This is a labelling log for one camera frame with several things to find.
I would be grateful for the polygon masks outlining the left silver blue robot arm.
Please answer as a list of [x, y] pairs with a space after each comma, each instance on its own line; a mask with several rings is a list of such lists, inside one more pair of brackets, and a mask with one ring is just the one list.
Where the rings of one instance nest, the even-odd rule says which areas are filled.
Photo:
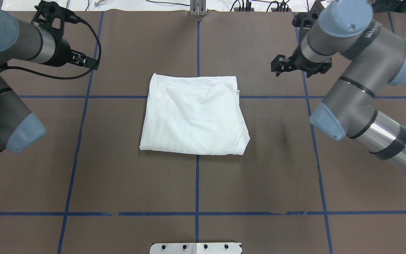
[[[40, 119], [1, 77], [3, 71], [20, 70], [50, 79], [71, 80], [96, 71], [100, 64], [100, 40], [86, 20], [53, 1], [42, 0], [35, 9], [35, 16], [29, 23], [0, 10], [0, 153], [5, 150], [19, 153], [46, 134]], [[84, 24], [90, 29], [98, 46], [97, 59], [70, 47], [63, 38], [65, 23]], [[87, 68], [87, 71], [74, 77], [55, 77], [24, 67], [9, 66], [8, 62], [13, 59], [51, 67], [73, 64]]]

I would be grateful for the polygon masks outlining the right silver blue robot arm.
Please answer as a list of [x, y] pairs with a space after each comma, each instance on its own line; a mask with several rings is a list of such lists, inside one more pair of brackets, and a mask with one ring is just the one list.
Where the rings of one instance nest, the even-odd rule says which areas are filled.
[[272, 60], [271, 71], [326, 73], [337, 53], [351, 63], [310, 123], [334, 140], [355, 140], [406, 175], [406, 127], [372, 105], [387, 85], [406, 82], [406, 39], [374, 20], [368, 0], [332, 1], [317, 13], [292, 56]]

